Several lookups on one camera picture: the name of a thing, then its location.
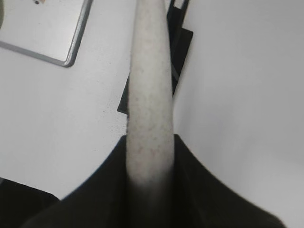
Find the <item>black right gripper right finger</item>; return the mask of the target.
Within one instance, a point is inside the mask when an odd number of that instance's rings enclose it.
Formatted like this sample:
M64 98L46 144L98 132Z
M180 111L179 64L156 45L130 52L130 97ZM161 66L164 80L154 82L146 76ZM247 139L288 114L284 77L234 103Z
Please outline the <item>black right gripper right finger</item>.
M283 228L271 213L236 194L174 136L174 228Z

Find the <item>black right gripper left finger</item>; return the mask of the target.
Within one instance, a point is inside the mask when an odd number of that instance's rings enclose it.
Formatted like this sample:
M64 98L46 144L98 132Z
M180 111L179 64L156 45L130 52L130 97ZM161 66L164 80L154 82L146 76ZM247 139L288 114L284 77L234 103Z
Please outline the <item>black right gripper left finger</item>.
M126 136L101 166L61 201L30 218L24 228L129 228Z

